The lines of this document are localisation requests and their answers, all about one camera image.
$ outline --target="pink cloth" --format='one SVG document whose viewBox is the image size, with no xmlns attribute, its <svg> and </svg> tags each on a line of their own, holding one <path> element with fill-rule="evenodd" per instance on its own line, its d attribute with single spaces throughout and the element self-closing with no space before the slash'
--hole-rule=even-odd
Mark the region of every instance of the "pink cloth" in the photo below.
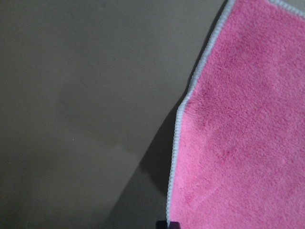
<svg viewBox="0 0 305 229">
<path fill-rule="evenodd" d="M 236 0 L 182 117 L 170 221 L 305 228 L 305 19 Z"/>
</svg>

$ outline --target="towel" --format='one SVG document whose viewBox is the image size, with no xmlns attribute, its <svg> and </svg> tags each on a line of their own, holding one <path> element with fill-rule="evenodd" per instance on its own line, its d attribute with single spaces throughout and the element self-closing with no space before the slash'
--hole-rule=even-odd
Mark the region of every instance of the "towel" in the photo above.
<svg viewBox="0 0 305 229">
<path fill-rule="evenodd" d="M 305 14 L 228 0 L 176 118 L 167 220 L 305 228 Z"/>
</svg>

